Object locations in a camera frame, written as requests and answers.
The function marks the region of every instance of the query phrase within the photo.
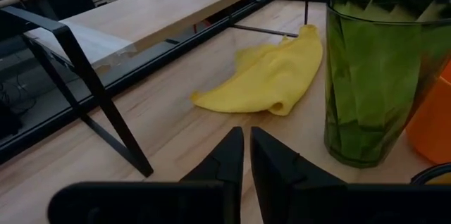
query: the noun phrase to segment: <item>black metal frame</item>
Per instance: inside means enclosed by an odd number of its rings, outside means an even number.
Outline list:
[[[81,118],[87,125],[89,125],[99,136],[102,137],[110,146],[112,146],[122,157],[127,159],[131,164],[136,167],[144,176],[149,176],[153,173],[152,167],[150,166],[145,155],[142,153],[139,145],[137,144],[135,138],[133,137],[130,129],[126,125],[122,116],[120,115],[118,109],[114,105],[111,97],[123,92],[129,86],[143,80],[148,75],[156,72],[158,69],[164,67],[175,59],[186,54],[196,46],[203,44],[210,38],[214,37],[218,33],[224,31],[228,27],[239,28],[243,30],[265,32],[273,35],[286,35],[289,37],[297,37],[295,33],[279,32],[274,30],[259,29],[256,27],[247,27],[236,25],[234,23],[242,20],[243,18],[249,16],[253,12],[263,8],[265,5],[271,3],[274,0],[258,0],[249,5],[241,8],[239,11],[231,13],[227,18],[224,18],[217,23],[214,23],[207,29],[199,32],[195,36],[187,39],[184,42],[176,44],[171,50],[165,52],[164,54],[158,56],[157,58],[141,65],[140,67],[134,69],[132,72],[124,75],[123,77],[117,79],[107,86],[103,86],[99,77],[92,69],[89,61],[86,59],[80,45],[77,43],[70,29],[62,23],[56,22],[44,18],[34,13],[30,13],[18,8],[7,7],[1,9],[7,13],[10,13],[16,17],[19,17],[25,21],[25,23],[31,23],[37,27],[43,27],[44,29],[52,32],[63,50],[69,57],[70,63],[67,60],[62,59],[54,54],[54,58],[69,67],[75,73],[77,73],[82,80],[87,85],[88,89],[91,91],[92,95],[84,98],[81,101],[76,101],[75,97],[70,92],[69,88],[66,86],[61,76],[56,72],[54,67],[50,64],[49,59],[46,56],[46,51],[36,43],[33,39],[28,39],[23,36],[28,47],[32,50],[36,59],[42,64],[45,71],[49,74],[52,80],[55,82],[58,89],[64,95],[64,97],[70,103],[70,108],[67,108],[60,113],[56,114],[54,117],[36,125],[31,130],[15,137],[9,139],[0,145],[0,164],[6,162],[7,160],[13,158],[20,152],[26,150],[32,145],[43,140],[45,137],[49,136],[51,133],[61,129],[67,124],[73,122],[77,118]],[[308,0],[314,2],[327,2],[328,0]],[[114,129],[118,133],[119,137],[123,140],[125,147],[112,135],[110,135],[104,128],[93,121],[87,112],[91,111],[93,108],[101,106],[105,115],[110,120]]]

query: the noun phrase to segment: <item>green tumbler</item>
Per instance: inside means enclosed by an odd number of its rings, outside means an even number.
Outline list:
[[[350,166],[388,154],[451,54],[451,0],[330,0],[325,144]]]

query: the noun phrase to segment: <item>black object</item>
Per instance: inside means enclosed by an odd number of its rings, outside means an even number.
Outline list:
[[[237,11],[232,12],[231,17],[226,16],[225,18],[212,24],[207,29],[202,30],[201,32],[185,40],[184,42],[175,45],[171,50],[168,50],[167,52],[150,61],[147,61],[145,64],[139,66],[133,71],[106,85],[105,90],[111,96],[115,96],[125,91],[131,85],[136,84],[137,82],[145,79],[150,74],[168,65],[175,59],[180,58],[187,52],[191,51],[200,44],[203,44],[212,37],[215,37],[217,34],[226,30],[228,27],[233,27],[232,22],[237,23],[239,20],[242,20],[243,18],[249,16],[253,12],[259,10],[260,8],[271,3],[272,1],[274,0],[259,0],[259,1],[253,0],[253,2],[249,2],[246,6],[238,9]],[[327,2],[328,0],[310,0],[310,1]],[[12,15],[10,15],[10,17],[13,20],[15,19],[20,20],[19,18],[13,17]],[[258,28],[255,29],[252,28],[249,30],[257,32],[268,31],[265,29]],[[296,37],[297,34],[292,33],[290,34],[290,36]],[[29,42],[32,42],[33,45],[38,45],[33,40],[29,40]],[[59,56],[54,55],[54,58],[63,65],[68,66],[71,70],[74,70],[72,64],[68,63],[67,61],[64,61],[63,59],[60,59]],[[89,95],[88,97],[80,100],[78,104],[86,112],[88,112],[91,111],[93,108],[97,107],[99,105],[99,102],[94,97],[94,95]],[[30,128],[26,132],[16,135],[6,141],[0,142],[0,164],[13,158],[20,152],[40,142],[45,137],[49,136],[51,133],[61,129],[62,127],[66,126],[67,124],[73,122],[75,119],[78,118],[79,115],[77,110],[75,110],[73,107],[69,107],[58,112],[55,116],[52,116],[47,120],[43,121],[42,123]]]
[[[261,32],[261,33],[267,33],[267,34],[272,34],[272,35],[281,35],[284,37],[298,37],[298,34],[293,34],[293,33],[288,33],[288,32],[283,32],[283,31],[277,31],[277,30],[266,30],[266,29],[261,29],[259,27],[249,27],[249,26],[243,26],[243,25],[232,25],[231,27],[239,29],[239,30],[250,30],[250,31],[255,31],[255,32]]]
[[[233,128],[180,182],[84,182],[51,200],[51,224],[240,223],[244,140]]]
[[[423,170],[419,174],[415,175],[411,180],[411,184],[425,185],[432,179],[448,173],[451,173],[451,163],[440,164]]]
[[[58,43],[63,47],[64,52],[72,63],[64,61],[63,63],[73,68],[80,78],[83,79],[87,88],[91,91],[93,96],[99,102],[102,111],[108,118],[114,130],[118,133],[125,146],[123,146],[114,136],[109,134],[102,126],[92,120],[87,114],[86,110],[79,105],[77,99],[72,95],[72,92],[66,86],[65,82],[58,74],[56,69],[50,63],[50,60],[45,54],[45,50],[32,42],[31,39],[22,35],[23,41],[27,44],[35,58],[41,63],[46,73],[50,76],[52,81],[56,84],[60,92],[75,110],[77,115],[91,127],[102,139],[105,140],[111,147],[113,147],[123,158],[125,158],[130,164],[134,165],[141,174],[148,177],[154,170],[150,166],[146,156],[142,152],[140,146],[133,137],[130,129],[125,123],[121,113],[119,113],[116,105],[114,105],[111,95],[105,90],[105,87],[101,83],[99,76],[95,73],[91,66],[91,63],[87,60],[85,53],[78,44],[76,38],[73,36],[70,28],[63,23],[55,20],[44,18],[40,15],[35,15],[28,11],[8,6],[2,9],[3,12],[14,15],[17,18],[24,20],[23,24],[34,25],[35,27],[42,27],[45,30],[50,31]]]
[[[180,42],[179,41],[177,41],[177,40],[174,40],[174,39],[166,39],[166,40],[164,40],[165,42],[167,42],[168,44],[174,44],[174,45],[177,45],[177,44],[179,44]]]
[[[294,223],[290,216],[301,211],[294,197],[298,190],[344,184],[259,127],[252,128],[251,162],[265,224]]]
[[[0,139],[18,133],[21,127],[19,117],[0,101]]]
[[[451,223],[451,186],[346,185],[257,127],[251,161],[265,224]]]

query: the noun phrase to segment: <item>orange object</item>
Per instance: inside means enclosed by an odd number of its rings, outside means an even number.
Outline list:
[[[451,162],[451,63],[406,127],[414,148],[428,160]]]

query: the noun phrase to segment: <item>yellow cloth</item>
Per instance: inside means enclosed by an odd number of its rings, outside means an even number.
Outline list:
[[[321,63],[323,49],[314,25],[279,45],[262,44],[236,53],[236,73],[221,86],[194,93],[195,105],[212,111],[246,113],[268,110],[286,116],[304,95]]]

